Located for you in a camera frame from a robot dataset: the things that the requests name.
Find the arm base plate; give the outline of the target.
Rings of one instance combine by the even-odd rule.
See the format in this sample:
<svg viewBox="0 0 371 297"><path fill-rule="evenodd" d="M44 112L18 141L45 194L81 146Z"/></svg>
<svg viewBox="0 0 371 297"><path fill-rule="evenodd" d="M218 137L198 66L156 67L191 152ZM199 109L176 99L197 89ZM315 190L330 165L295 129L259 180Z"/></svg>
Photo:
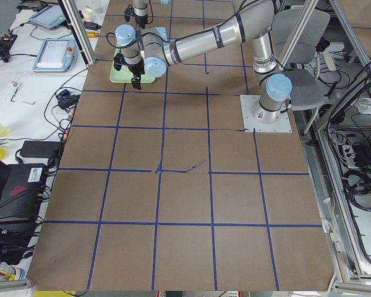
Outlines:
<svg viewBox="0 0 371 297"><path fill-rule="evenodd" d="M246 132L291 133L291 123L284 102L278 111L267 111L260 106L260 95L240 95L242 120Z"/></svg>

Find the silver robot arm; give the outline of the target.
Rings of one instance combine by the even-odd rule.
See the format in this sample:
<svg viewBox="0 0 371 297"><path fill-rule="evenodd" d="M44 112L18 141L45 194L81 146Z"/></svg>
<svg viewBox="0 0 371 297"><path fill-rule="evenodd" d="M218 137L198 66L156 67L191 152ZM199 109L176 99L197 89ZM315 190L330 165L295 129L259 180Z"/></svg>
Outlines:
<svg viewBox="0 0 371 297"><path fill-rule="evenodd" d="M134 0L124 10L125 22L130 22L133 17L135 19L136 27L144 29L146 25L153 22L152 5L168 5L170 0Z"/></svg>
<svg viewBox="0 0 371 297"><path fill-rule="evenodd" d="M253 118L262 124L273 124L289 98L292 83L279 74L272 50L270 28L274 18L271 1L233 1L235 13L229 19L202 31L168 40L163 27L136 29L122 24L114 32L113 67L127 67L132 73L133 88L141 88L141 77L163 76L169 66L221 49L233 43L250 43L254 54L253 70L262 95L251 108Z"/></svg>

